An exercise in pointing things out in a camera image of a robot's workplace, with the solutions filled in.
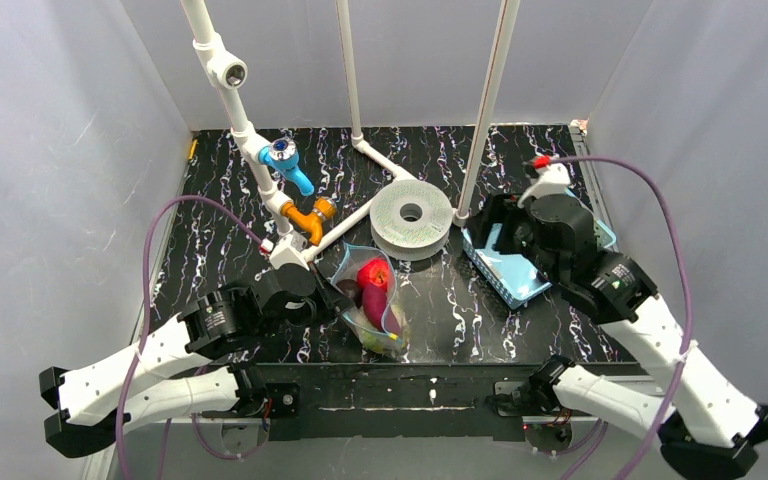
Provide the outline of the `clear zip top bag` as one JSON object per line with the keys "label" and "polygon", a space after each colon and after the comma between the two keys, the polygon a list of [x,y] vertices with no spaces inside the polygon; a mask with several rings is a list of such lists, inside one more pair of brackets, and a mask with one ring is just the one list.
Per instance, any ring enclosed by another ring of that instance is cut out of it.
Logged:
{"label": "clear zip top bag", "polygon": [[330,283],[352,302],[342,314],[364,349],[397,358],[409,343],[395,270],[381,250],[346,243]]}

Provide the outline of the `magenta sweet potato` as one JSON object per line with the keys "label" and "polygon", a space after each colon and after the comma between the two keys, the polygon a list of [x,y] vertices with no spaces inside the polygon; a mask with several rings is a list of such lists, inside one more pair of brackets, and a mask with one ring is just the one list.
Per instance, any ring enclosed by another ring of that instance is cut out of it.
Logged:
{"label": "magenta sweet potato", "polygon": [[362,291],[362,307],[367,320],[384,333],[402,334],[402,327],[397,316],[389,307],[387,292],[375,286],[368,286]]}

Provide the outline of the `red apple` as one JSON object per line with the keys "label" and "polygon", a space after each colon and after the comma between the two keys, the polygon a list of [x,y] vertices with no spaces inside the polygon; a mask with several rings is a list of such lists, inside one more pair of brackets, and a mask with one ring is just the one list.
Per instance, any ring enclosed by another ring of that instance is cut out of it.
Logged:
{"label": "red apple", "polygon": [[375,286],[388,292],[392,283],[391,266],[385,258],[371,259],[360,267],[355,280],[361,288]]}

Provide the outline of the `dark red plum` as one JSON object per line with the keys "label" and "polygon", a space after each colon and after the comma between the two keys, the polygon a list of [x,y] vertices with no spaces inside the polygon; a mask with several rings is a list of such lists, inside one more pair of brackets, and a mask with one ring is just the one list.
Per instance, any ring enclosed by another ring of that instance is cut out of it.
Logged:
{"label": "dark red plum", "polygon": [[362,301],[363,288],[357,281],[350,278],[341,279],[336,283],[336,287],[355,304]]}

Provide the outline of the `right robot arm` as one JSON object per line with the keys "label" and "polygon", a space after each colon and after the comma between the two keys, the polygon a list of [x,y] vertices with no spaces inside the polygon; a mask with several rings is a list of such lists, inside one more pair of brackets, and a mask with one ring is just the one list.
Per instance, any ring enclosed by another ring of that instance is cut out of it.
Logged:
{"label": "right robot arm", "polygon": [[582,411],[646,439],[686,479],[740,479],[768,441],[768,404],[740,392],[676,321],[631,258],[603,247],[575,197],[518,203],[497,195],[467,221],[465,242],[529,261],[562,298],[619,341],[664,391],[653,398],[554,355],[489,402],[502,415]]}

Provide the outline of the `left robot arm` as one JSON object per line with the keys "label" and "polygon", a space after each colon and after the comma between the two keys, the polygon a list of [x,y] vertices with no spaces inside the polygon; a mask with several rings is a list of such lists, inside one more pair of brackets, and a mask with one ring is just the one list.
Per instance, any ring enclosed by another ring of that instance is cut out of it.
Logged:
{"label": "left robot arm", "polygon": [[288,264],[254,283],[236,281],[184,306],[146,339],[81,369],[50,367],[41,397],[54,409],[46,443],[66,458],[95,454],[146,424],[202,412],[267,418],[288,415],[283,387],[250,362],[184,377],[227,358],[284,326],[328,322],[353,308],[352,297],[316,269]]}

